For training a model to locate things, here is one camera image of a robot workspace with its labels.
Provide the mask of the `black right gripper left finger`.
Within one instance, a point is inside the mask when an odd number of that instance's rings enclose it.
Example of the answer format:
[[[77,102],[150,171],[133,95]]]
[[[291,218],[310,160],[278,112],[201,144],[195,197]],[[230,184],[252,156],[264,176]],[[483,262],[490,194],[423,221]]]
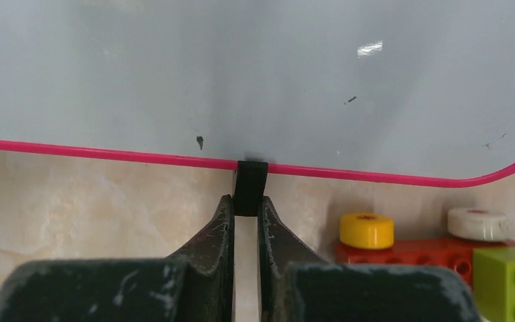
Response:
[[[230,321],[234,209],[164,258],[36,260],[0,287],[0,321]]]

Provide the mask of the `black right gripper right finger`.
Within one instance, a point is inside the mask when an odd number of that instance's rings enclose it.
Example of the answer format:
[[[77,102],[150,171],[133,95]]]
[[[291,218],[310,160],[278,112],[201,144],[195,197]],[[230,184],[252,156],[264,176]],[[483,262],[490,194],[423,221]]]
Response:
[[[262,321],[480,321],[470,288],[440,266],[338,264],[257,208]]]

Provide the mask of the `pink framed whiteboard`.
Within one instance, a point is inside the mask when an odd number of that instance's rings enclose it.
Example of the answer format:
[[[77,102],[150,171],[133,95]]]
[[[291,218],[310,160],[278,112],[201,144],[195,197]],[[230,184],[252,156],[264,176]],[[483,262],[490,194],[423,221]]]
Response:
[[[515,1],[0,1],[0,150],[493,182]]]

